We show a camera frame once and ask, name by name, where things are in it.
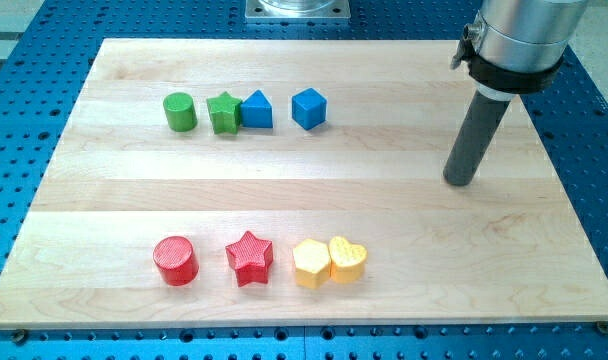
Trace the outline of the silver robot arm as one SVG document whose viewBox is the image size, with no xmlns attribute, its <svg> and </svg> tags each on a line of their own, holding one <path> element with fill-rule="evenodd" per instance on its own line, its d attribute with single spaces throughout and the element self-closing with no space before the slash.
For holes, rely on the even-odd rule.
<svg viewBox="0 0 608 360">
<path fill-rule="evenodd" d="M 477 91 L 494 101 L 549 87 L 587 0 L 484 0 L 464 26 L 450 68 L 465 62 Z"/>
</svg>

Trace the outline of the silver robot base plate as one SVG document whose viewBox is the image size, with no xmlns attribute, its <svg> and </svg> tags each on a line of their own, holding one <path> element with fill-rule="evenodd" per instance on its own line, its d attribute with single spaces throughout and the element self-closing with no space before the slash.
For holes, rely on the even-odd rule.
<svg viewBox="0 0 608 360">
<path fill-rule="evenodd" d="M 315 20 L 351 17 L 349 0 L 246 0 L 245 18 L 251 21 Z"/>
</svg>

